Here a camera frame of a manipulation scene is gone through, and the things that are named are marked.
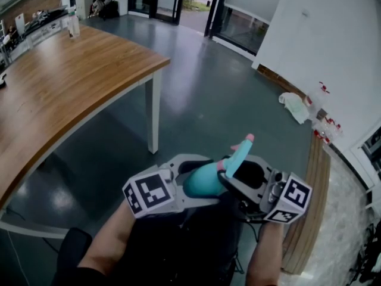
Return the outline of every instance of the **forearm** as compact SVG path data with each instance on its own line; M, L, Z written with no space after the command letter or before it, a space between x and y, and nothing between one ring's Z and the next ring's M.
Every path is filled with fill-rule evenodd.
M126 250L135 218L123 200L91 243L78 267L93 268L108 275Z
M251 257L246 286L277 285L282 265L283 225L266 223Z

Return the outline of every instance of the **wooden board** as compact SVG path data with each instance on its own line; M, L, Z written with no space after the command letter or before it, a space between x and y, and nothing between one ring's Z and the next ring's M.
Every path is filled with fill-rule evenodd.
M330 171L330 157L323 141L313 135L308 159L306 183L313 188L306 215L293 223L283 242L282 269L301 274L311 256L323 220Z
M89 113L169 64L134 42L80 26L20 57L0 90L0 208L39 158Z

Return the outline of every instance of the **wooden table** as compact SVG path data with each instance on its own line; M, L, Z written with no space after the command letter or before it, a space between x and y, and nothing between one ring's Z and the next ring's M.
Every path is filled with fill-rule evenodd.
M45 40L4 73L0 90L0 228L64 238L67 230L12 220L4 210L18 187L62 142L105 107L145 83L148 149L158 149L163 57L134 42L80 26Z

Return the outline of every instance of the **table top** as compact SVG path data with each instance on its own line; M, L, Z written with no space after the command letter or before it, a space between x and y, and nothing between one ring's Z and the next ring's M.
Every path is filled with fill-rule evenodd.
M170 59L132 41L80 25L14 62L0 89L0 209L33 165L104 102Z

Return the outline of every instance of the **teal toy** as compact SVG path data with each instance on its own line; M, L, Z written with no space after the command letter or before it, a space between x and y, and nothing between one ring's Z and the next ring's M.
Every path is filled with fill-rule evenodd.
M204 165L194 171L184 181L184 193L191 198L220 195L224 191L224 186L218 179L218 172L225 172L226 177L232 178L249 154L253 141L254 135L250 133L241 144L232 146L235 152L230 158Z

